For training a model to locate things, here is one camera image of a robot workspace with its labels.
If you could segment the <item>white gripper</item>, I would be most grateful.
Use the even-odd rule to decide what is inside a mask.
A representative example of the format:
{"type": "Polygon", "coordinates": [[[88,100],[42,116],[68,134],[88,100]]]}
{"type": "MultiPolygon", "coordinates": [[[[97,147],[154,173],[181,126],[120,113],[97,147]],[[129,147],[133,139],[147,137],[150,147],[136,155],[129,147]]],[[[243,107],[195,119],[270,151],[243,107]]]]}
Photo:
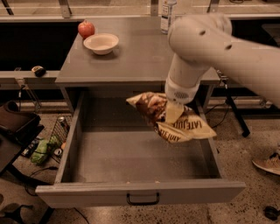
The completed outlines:
{"type": "Polygon", "coordinates": [[[172,78],[168,76],[164,91],[167,99],[165,121],[175,123],[184,112],[184,105],[193,101],[200,86],[200,78],[172,78]]]}

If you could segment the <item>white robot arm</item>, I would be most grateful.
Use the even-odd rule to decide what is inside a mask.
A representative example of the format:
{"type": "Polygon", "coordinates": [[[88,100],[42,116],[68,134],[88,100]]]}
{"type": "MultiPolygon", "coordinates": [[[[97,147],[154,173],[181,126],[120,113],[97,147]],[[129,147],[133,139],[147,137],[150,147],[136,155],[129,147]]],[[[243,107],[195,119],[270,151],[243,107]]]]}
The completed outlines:
{"type": "Polygon", "coordinates": [[[219,13],[174,20],[168,44],[174,56],[166,83],[169,101],[187,104],[213,67],[280,107],[280,49],[235,38],[228,17],[219,13]]]}

